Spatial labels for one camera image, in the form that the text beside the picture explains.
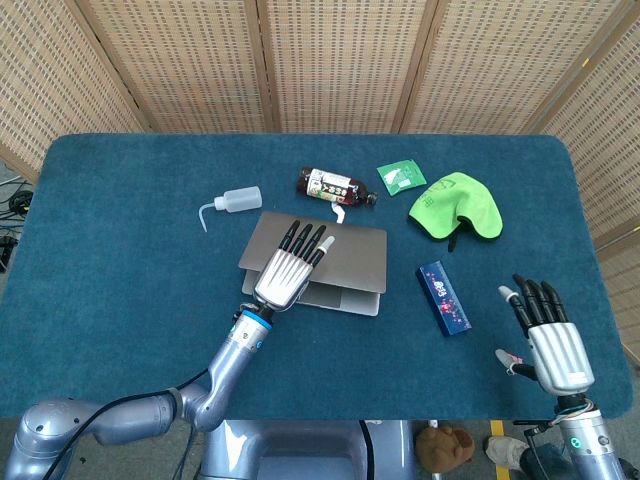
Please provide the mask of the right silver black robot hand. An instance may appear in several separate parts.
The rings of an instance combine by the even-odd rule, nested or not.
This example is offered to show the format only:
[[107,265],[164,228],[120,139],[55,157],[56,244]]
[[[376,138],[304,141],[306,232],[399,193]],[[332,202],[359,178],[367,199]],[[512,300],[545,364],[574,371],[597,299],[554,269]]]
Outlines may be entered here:
[[519,291],[501,285],[499,293],[512,308],[532,354],[533,363],[503,349],[495,356],[509,375],[537,382],[556,397],[586,393],[595,378],[576,325],[569,321],[563,302],[547,282],[513,276]]

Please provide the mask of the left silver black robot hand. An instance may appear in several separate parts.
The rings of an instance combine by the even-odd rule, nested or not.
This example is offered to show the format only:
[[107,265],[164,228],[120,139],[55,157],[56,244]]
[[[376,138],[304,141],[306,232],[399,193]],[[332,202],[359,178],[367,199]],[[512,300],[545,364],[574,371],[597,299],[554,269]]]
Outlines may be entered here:
[[318,264],[335,241],[325,225],[301,226],[296,219],[260,272],[253,289],[259,311],[267,318],[291,308],[306,289]]

